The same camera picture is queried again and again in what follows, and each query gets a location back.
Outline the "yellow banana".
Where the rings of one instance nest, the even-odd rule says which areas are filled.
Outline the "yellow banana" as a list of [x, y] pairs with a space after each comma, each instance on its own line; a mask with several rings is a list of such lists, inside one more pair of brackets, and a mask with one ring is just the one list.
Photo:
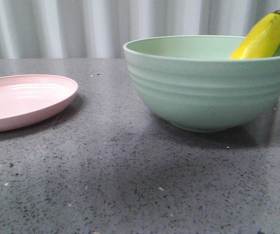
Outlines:
[[249, 31], [230, 59], [268, 58], [280, 45], [280, 10], [262, 18]]

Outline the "green ribbed bowl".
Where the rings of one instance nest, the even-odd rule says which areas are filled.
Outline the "green ribbed bowl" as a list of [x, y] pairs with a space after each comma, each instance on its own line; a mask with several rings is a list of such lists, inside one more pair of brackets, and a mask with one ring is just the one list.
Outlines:
[[280, 46], [269, 58], [230, 59], [235, 36], [169, 36], [124, 45], [133, 85], [174, 126], [211, 133], [245, 124], [280, 96]]

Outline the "pink plate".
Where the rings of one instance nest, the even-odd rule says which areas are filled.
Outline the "pink plate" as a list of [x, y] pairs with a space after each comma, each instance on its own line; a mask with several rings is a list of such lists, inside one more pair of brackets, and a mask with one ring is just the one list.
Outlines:
[[68, 107], [78, 90], [76, 81], [57, 75], [0, 77], [0, 132], [50, 118]]

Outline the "white pleated curtain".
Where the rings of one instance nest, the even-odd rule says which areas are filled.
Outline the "white pleated curtain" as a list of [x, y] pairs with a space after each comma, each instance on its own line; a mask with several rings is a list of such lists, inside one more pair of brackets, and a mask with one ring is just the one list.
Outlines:
[[131, 40], [245, 36], [280, 0], [0, 0], [0, 59], [121, 58]]

